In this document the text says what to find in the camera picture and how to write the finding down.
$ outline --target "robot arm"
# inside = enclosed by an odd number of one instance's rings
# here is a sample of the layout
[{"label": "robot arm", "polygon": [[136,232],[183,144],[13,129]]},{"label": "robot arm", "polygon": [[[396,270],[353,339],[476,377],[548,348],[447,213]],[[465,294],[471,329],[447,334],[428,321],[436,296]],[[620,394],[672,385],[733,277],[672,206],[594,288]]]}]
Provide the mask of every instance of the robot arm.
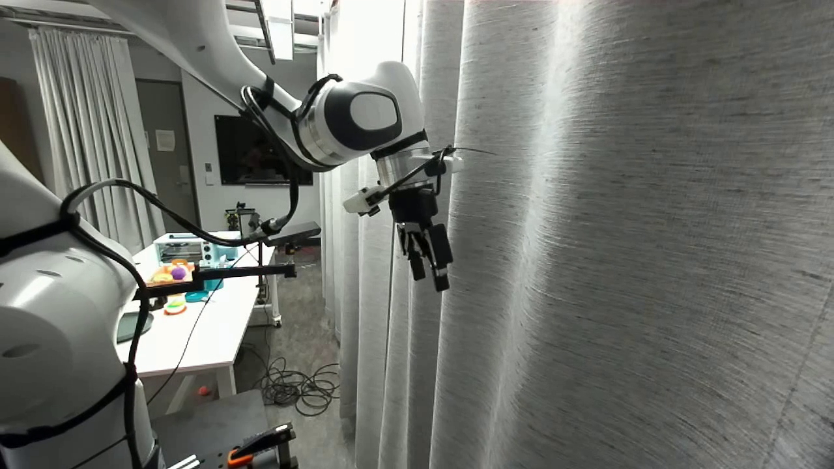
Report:
[{"label": "robot arm", "polygon": [[449,288],[450,244],[436,223],[439,185],[447,163],[423,129],[423,105],[411,73],[383,63],[371,77],[323,77],[301,102],[259,69],[234,45],[225,0],[92,0],[101,13],[136,30],[203,86],[285,144],[294,163],[329,171],[371,153],[377,187],[346,201],[346,210],[375,213],[389,197],[402,251],[414,278],[432,267],[439,291]]}]

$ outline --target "door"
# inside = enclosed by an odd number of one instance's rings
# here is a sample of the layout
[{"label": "door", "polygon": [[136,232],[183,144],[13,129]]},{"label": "door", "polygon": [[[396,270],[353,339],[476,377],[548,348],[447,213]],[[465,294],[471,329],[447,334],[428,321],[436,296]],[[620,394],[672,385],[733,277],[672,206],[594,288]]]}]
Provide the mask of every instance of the door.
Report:
[{"label": "door", "polygon": [[[136,88],[148,135],[156,195],[165,206],[199,223],[183,82],[136,81]],[[183,232],[183,227],[169,217],[165,217],[165,230]]]}]

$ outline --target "desk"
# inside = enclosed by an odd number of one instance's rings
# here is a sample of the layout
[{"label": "desk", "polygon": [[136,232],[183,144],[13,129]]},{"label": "desk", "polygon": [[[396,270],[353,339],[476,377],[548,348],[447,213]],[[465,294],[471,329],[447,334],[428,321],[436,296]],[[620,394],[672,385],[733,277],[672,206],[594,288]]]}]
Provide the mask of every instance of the desk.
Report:
[{"label": "desk", "polygon": [[[234,266],[259,266],[259,247],[239,247],[237,256],[239,258]],[[263,262],[268,262],[271,256],[274,251],[263,247]],[[159,266],[155,244],[132,256],[132,260],[143,278],[148,278]],[[191,301],[183,316],[165,316],[161,310],[155,310],[155,326],[142,337],[138,344],[136,369],[142,377],[168,377],[173,369],[186,376],[168,407],[168,413],[183,408],[186,399],[191,396],[192,372],[211,372],[222,399],[237,394],[234,357],[251,323],[255,300],[259,278],[237,277],[225,278],[209,301]],[[129,348],[131,340],[118,344],[121,359],[129,359]]]}]

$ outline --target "floor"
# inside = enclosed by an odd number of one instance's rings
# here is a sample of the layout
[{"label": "floor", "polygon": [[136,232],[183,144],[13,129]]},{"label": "floor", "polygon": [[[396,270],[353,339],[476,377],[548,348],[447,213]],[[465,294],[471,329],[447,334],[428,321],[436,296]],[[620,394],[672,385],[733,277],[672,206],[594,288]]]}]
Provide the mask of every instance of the floor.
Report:
[{"label": "floor", "polygon": [[[234,364],[239,390],[260,385],[267,357],[274,368],[301,369],[306,376],[312,376],[323,364],[336,364],[340,346],[323,313],[317,247],[302,247],[291,260],[298,278],[280,280],[282,329],[248,330]],[[291,454],[301,458],[301,467],[353,467],[350,449],[341,437],[340,399],[333,399],[321,416],[302,416],[294,407],[276,407],[271,399],[267,399],[267,408],[274,425],[291,422],[298,432]]]}]

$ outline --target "white curtain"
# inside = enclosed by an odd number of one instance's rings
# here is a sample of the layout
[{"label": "white curtain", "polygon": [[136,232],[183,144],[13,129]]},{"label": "white curtain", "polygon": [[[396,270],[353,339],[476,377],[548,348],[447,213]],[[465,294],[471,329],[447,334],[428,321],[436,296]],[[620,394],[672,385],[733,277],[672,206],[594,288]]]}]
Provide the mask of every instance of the white curtain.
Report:
[{"label": "white curtain", "polygon": [[[52,189],[67,195],[86,181],[123,178],[156,192],[129,38],[54,29],[32,29],[28,38],[50,129]],[[131,253],[161,232],[161,217],[125,189],[101,189],[83,213]]]},{"label": "white curtain", "polygon": [[834,463],[831,3],[340,7],[329,69],[400,47],[465,155],[443,296],[329,174],[357,467]]}]

